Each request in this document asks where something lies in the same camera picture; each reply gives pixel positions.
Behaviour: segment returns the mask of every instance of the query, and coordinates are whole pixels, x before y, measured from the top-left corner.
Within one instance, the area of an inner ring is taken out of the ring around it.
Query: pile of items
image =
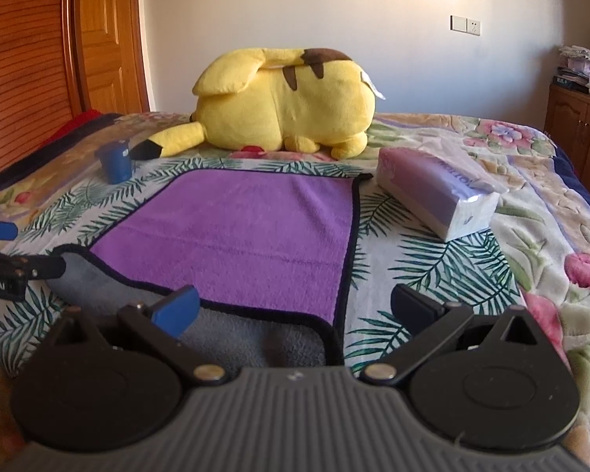
[[[553,82],[569,90],[590,93],[590,50],[580,46],[562,46],[561,65]]]

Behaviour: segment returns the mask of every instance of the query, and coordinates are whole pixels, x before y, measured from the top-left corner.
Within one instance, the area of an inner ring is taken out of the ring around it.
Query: gray ribbed panel
[[[244,369],[199,389],[168,426],[102,454],[32,444],[4,472],[584,472],[564,449],[524,456],[455,447],[422,427],[392,389],[343,367]]]

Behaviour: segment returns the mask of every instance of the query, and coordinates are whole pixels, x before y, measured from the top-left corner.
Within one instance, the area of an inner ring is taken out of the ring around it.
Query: white tag
[[[374,85],[374,82],[372,81],[372,78],[370,78],[369,75],[365,71],[361,71],[360,72],[360,80],[363,83],[366,83],[367,86],[372,89],[372,92],[374,93],[374,95],[376,97],[379,97],[380,99],[387,99],[380,92],[378,92],[378,89]]]

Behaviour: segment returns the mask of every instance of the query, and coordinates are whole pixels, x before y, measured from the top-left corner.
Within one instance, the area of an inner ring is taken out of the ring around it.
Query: light switch
[[[468,19],[467,32],[472,35],[481,35],[481,22],[476,19]]]
[[[467,33],[467,18],[458,15],[450,16],[450,30]]]

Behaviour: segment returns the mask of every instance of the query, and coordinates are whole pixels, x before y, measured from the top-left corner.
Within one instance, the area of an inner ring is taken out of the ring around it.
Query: door frame
[[[83,45],[81,43],[81,20],[79,9],[80,0],[61,0],[61,35],[63,37],[63,63],[66,72],[66,84],[72,116],[92,108],[87,78],[85,76],[85,62],[83,61]],[[133,37],[133,58],[138,78],[138,92],[140,106],[143,112],[149,111],[148,92],[146,91],[146,76],[144,59],[142,56],[142,35],[140,32],[140,0],[130,0],[131,35]]]

